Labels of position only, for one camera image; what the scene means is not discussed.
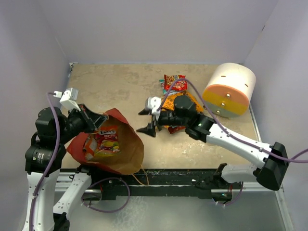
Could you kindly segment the red chips bag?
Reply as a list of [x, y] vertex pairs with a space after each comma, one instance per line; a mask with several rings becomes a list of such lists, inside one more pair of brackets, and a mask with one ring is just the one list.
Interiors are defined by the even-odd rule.
[[185, 126], [166, 126], [166, 128], [170, 134], [174, 134], [178, 131], [184, 130]]

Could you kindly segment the orange fruit candy bag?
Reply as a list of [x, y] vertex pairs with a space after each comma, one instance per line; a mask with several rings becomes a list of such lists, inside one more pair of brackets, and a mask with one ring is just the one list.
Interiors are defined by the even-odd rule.
[[110, 157], [120, 153], [117, 126], [104, 126], [94, 135], [97, 148], [95, 157]]

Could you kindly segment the teal snack packet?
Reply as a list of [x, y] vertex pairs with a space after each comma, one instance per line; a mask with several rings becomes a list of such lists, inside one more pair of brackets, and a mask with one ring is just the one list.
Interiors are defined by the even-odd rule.
[[[162, 91], [163, 91], [163, 95], [165, 96], [165, 94], [168, 92], [167, 89], [165, 89], [164, 87], [164, 84], [165, 84], [165, 81], [163, 79], [160, 79], [159, 80], [159, 83], [161, 84], [161, 88], [162, 88]], [[176, 94], [176, 93], [180, 93], [180, 92], [183, 92], [183, 90], [179, 90], [177, 88], [177, 86], [175, 85], [172, 90], [170, 91], [169, 95], [173, 95], [173, 94]]]

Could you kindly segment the red paper bag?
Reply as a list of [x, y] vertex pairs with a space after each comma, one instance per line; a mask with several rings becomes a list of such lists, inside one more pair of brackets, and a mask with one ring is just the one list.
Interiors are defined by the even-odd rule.
[[67, 147], [68, 153], [80, 164], [93, 166], [118, 175], [131, 175], [140, 185], [149, 185], [148, 176], [146, 176], [145, 183], [141, 182], [135, 176], [139, 170], [144, 170], [142, 166], [144, 158], [144, 144], [142, 140], [132, 126], [130, 126], [126, 118], [116, 108], [110, 109], [103, 114], [108, 115], [108, 120], [101, 127], [118, 127], [120, 153], [110, 157], [94, 156], [90, 161], [85, 159], [82, 151], [84, 142], [89, 135], [94, 136], [100, 128], [98, 131], [90, 134], [82, 132], [73, 138]]

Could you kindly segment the red orange snack packet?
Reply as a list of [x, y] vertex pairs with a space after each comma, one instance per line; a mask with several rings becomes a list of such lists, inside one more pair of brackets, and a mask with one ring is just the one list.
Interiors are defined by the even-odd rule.
[[164, 75], [164, 89], [183, 91], [187, 90], [187, 81], [185, 75]]

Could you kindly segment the orange yellow snack bag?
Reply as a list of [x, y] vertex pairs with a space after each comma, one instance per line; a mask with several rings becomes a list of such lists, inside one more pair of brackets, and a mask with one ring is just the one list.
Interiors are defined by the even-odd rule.
[[169, 94], [167, 96], [166, 101], [163, 104], [163, 109], [168, 109], [168, 110], [174, 110], [174, 100], [178, 96], [185, 95], [187, 96], [193, 103], [196, 104], [196, 109], [198, 112], [203, 112], [204, 108], [201, 106], [201, 104], [196, 100], [194, 96], [192, 96], [187, 90], [181, 91], [181, 92], [174, 92], [172, 94]]

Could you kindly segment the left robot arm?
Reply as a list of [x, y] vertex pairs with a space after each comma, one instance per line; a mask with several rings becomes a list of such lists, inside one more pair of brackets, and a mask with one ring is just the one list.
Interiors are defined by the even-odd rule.
[[79, 104], [79, 109], [72, 109], [68, 116], [52, 106], [38, 113], [37, 131], [25, 154], [28, 203], [23, 230], [69, 230], [70, 213], [87, 188], [97, 187], [99, 177], [89, 170], [79, 169], [65, 193], [54, 204], [56, 182], [66, 154], [65, 144], [82, 132], [96, 132], [107, 119], [107, 115], [94, 113], [84, 104]]

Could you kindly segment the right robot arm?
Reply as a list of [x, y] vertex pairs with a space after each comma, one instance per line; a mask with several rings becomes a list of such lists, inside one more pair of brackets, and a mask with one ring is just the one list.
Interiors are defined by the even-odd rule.
[[152, 120], [137, 132], [155, 137], [156, 130], [162, 126], [184, 126], [189, 137], [222, 147], [249, 161], [248, 165], [243, 166], [221, 164], [214, 176], [217, 187], [226, 188], [230, 183], [250, 181], [258, 182], [269, 190], [280, 189], [289, 167], [283, 144], [262, 143], [220, 126], [213, 118], [198, 112], [196, 104], [187, 96], [176, 97], [173, 110], [159, 109], [160, 103], [158, 97], [146, 100], [139, 114], [151, 115]]

